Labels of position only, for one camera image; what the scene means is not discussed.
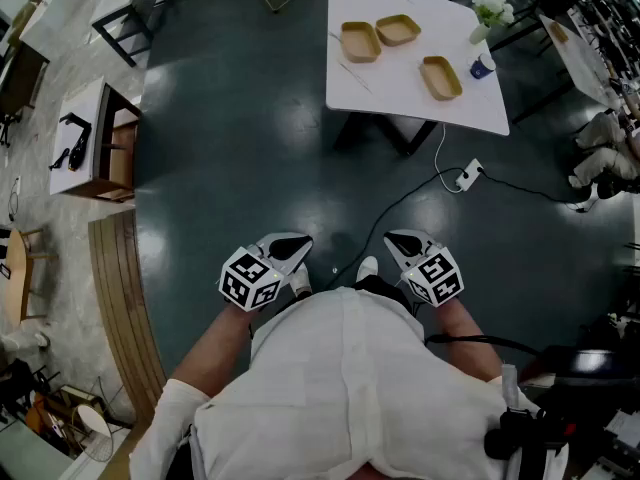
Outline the white flower bunch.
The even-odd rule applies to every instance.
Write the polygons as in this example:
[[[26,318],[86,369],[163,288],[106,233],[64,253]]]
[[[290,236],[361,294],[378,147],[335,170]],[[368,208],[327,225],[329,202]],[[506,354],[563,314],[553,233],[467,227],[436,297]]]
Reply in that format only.
[[[472,0],[472,8],[479,21],[487,27],[514,22],[514,8],[507,0]]]

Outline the person's left white shoe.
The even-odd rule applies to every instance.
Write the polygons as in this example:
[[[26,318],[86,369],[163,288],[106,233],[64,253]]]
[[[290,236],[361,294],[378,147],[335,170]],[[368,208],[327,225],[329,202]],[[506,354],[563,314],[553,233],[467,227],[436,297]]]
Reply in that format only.
[[[291,275],[290,287],[296,297],[312,293],[308,269],[304,263]]]

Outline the curved wooden platform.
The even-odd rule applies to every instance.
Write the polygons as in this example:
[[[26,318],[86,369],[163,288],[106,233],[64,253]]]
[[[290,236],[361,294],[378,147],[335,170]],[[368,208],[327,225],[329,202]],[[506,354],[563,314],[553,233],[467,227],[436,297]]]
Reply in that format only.
[[[167,377],[145,304],[136,213],[128,210],[90,222],[88,239],[108,344],[136,418],[148,424]]]

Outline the dark wooden desk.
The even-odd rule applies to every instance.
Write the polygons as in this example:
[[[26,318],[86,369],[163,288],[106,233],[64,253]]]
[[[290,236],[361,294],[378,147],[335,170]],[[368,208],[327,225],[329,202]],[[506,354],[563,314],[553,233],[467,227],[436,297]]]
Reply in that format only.
[[[13,49],[0,74],[0,114],[14,115],[33,109],[32,99],[41,71],[50,61],[26,43]]]

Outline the black handheld device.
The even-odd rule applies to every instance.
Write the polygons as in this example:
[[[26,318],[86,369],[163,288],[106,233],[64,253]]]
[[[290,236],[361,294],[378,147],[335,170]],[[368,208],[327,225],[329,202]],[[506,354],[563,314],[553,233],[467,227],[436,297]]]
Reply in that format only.
[[[60,169],[63,160],[67,158],[68,170],[75,172],[80,168],[84,161],[87,144],[92,130],[92,124],[73,112],[63,115],[59,119],[59,122],[64,123],[65,125],[74,124],[81,129],[81,133],[74,146],[71,149],[64,149],[60,157],[53,164],[48,166],[48,169],[50,171]]]

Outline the round white stool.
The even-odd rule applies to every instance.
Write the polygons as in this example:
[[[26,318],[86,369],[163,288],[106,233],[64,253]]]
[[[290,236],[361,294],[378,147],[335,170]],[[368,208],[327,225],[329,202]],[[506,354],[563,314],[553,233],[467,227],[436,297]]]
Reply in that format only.
[[[114,437],[111,428],[101,412],[86,404],[75,408],[85,429],[86,437],[80,442],[83,452],[93,461],[108,463],[114,453]]]

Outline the white power strip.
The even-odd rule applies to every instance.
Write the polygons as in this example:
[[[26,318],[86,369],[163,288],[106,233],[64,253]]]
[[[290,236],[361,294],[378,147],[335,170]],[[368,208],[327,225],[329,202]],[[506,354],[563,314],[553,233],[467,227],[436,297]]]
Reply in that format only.
[[[455,180],[458,189],[463,192],[468,191],[483,172],[484,169],[479,160],[472,159]]]

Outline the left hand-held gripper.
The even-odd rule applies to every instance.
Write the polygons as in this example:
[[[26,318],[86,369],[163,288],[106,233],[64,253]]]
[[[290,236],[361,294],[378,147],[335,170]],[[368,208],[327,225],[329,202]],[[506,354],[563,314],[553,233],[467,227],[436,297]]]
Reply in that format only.
[[[218,290],[225,300],[252,312],[273,302],[313,247],[310,235],[270,233],[239,247],[223,264]]]

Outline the white side table wooden shelf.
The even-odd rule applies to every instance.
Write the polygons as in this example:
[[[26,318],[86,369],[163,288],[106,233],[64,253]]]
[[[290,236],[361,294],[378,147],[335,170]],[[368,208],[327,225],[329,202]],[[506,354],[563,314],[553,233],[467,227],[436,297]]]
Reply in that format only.
[[[141,112],[102,78],[66,98],[56,126],[53,164],[66,148],[71,149],[81,129],[60,123],[73,112],[92,124],[86,155],[80,168],[49,170],[49,193],[122,203],[134,198],[134,152]]]

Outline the white marble table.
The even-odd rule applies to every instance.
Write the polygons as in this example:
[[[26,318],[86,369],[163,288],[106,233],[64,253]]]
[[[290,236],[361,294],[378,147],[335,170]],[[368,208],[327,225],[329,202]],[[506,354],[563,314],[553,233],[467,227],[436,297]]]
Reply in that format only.
[[[377,35],[381,54],[375,62],[352,63],[346,58],[340,40],[344,22],[368,22],[375,30],[378,19],[397,14],[408,15],[420,26],[414,41],[389,47]],[[472,62],[489,51],[486,42],[469,42],[478,24],[471,8],[448,0],[328,0],[325,103],[348,115],[334,146],[353,142],[368,120],[404,155],[413,154],[440,123],[508,135],[496,73],[480,80],[470,74]],[[427,56],[449,61],[461,82],[461,96],[449,101],[431,96],[419,70]]]

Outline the grey marble table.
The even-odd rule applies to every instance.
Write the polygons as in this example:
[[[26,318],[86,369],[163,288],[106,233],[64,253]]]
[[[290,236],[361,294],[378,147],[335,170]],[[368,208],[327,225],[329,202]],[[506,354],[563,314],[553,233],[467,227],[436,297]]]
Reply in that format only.
[[[617,111],[620,98],[609,84],[610,74],[599,54],[579,35],[563,26],[568,35],[566,43],[560,43],[551,35],[549,23],[555,21],[539,16],[544,29],[563,61],[575,88],[601,105]]]

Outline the person's white shoe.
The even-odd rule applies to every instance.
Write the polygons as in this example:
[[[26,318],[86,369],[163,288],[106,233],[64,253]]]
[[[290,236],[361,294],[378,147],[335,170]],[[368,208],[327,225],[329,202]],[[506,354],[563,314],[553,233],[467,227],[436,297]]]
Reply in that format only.
[[[308,269],[304,263],[291,275],[290,287],[296,297],[312,293]]]
[[[364,281],[370,276],[377,276],[379,271],[378,260],[375,256],[366,257],[358,267],[356,282]]]

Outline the blue enamel mug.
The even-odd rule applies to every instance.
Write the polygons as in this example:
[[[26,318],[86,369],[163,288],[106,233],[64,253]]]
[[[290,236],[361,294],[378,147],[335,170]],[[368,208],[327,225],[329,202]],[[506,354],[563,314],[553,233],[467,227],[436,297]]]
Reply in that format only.
[[[483,79],[496,71],[496,63],[489,53],[481,53],[471,64],[470,74],[475,79]]]

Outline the black equipment bag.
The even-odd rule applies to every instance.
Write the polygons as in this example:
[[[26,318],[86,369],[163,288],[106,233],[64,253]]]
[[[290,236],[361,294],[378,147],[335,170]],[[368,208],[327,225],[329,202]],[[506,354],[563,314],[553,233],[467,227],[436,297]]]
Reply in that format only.
[[[611,387],[634,379],[632,371],[612,351],[553,346],[538,352],[495,336],[488,336],[486,341],[534,356],[539,366],[561,381],[561,387]],[[515,367],[503,366],[506,410],[499,424],[487,431],[484,450],[488,457],[504,463],[502,480],[549,480],[553,460],[577,432],[578,417],[569,409],[526,408],[517,376]]]

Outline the black storage rack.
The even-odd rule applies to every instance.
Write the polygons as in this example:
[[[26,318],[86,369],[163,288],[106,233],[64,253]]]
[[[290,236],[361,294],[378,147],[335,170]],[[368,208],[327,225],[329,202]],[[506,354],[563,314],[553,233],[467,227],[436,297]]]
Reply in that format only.
[[[640,0],[575,0],[571,19],[631,90],[640,92]]]

